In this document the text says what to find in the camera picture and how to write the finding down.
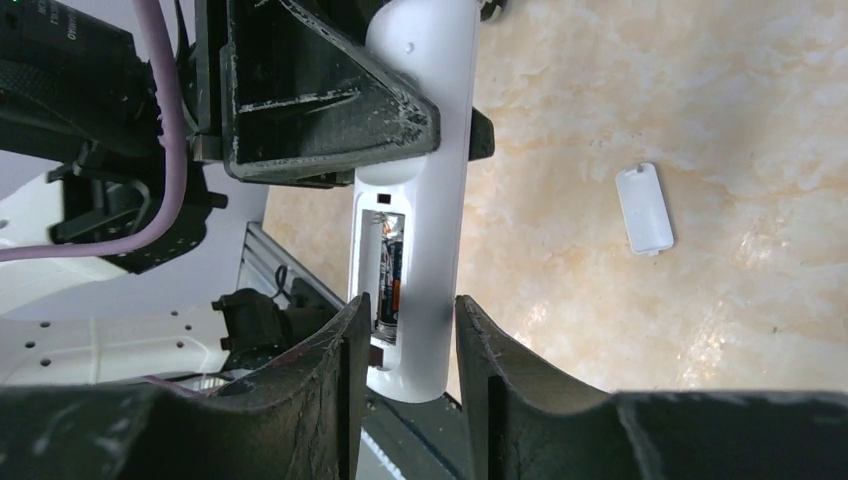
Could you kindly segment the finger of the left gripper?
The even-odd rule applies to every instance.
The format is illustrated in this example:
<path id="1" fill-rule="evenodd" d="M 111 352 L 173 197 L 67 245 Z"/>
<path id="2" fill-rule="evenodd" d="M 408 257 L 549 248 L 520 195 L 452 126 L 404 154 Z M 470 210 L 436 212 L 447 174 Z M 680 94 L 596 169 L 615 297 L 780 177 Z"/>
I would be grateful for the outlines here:
<path id="1" fill-rule="evenodd" d="M 492 120 L 473 108 L 470 127 L 469 160 L 492 157 L 495 153 L 495 126 Z"/>
<path id="2" fill-rule="evenodd" d="M 240 181 L 347 184 L 440 143 L 436 105 L 365 45 L 375 1 L 231 1 L 223 164 Z"/>

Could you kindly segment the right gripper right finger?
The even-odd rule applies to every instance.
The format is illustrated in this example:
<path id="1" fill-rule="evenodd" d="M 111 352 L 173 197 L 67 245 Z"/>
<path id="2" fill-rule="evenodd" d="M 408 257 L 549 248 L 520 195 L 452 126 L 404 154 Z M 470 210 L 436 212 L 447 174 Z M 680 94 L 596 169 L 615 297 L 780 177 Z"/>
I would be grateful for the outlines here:
<path id="1" fill-rule="evenodd" d="M 476 479 L 843 479 L 847 397 L 595 388 L 455 302 Z"/>

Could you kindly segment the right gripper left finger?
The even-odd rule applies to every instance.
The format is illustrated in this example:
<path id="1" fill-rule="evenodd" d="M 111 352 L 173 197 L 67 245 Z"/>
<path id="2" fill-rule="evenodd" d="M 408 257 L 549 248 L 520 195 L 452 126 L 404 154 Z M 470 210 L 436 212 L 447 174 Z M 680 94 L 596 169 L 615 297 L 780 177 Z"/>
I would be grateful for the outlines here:
<path id="1" fill-rule="evenodd" d="M 151 384 L 5 387 L 5 479 L 352 479 L 370 299 L 209 396 Z"/>

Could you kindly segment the white remote control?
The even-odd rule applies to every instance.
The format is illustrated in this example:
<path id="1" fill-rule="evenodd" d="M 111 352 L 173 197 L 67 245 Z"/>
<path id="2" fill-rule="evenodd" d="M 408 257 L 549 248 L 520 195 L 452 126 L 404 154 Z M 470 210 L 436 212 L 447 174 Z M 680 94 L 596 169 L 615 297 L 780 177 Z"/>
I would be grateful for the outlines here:
<path id="1" fill-rule="evenodd" d="M 409 76 L 440 114 L 433 152 L 355 173 L 348 293 L 372 298 L 380 362 L 368 370 L 368 387 L 400 402 L 429 402 L 446 389 L 479 25 L 474 1 L 393 1 L 367 30 L 367 48 Z M 394 338 L 376 323 L 384 240 L 403 245 Z"/>

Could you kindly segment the black AA battery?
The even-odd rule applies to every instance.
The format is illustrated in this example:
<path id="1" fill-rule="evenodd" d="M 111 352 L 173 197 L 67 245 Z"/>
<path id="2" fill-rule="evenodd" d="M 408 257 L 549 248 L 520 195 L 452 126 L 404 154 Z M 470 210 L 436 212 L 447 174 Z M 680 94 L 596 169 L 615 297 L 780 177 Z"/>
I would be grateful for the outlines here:
<path id="1" fill-rule="evenodd" d="M 377 330 L 388 338 L 397 335 L 402 279 L 402 243 L 384 240 L 381 244 L 378 289 Z"/>

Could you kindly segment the white battery cover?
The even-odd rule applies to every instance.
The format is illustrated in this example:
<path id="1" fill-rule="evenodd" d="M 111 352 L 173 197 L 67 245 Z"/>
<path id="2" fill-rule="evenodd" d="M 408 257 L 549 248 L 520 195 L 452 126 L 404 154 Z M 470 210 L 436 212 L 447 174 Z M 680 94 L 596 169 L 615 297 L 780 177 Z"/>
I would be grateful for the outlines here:
<path id="1" fill-rule="evenodd" d="M 658 255 L 675 240 L 659 175 L 652 163 L 639 163 L 620 171 L 616 190 L 631 251 Z"/>

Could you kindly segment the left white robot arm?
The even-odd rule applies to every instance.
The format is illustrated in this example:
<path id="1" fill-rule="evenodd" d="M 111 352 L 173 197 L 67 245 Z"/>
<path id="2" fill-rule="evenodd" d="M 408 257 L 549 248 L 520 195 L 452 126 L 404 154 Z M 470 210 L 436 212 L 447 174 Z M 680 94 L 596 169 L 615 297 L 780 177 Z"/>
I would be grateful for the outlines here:
<path id="1" fill-rule="evenodd" d="M 495 148 L 472 105 L 478 1 L 199 1 L 171 41 L 59 1 L 1 5 L 1 147 L 52 160 L 1 201 L 1 309 L 194 250 L 228 204 L 205 167 L 353 190 L 347 294 L 371 299 L 370 389 L 447 382 L 463 196 Z"/>

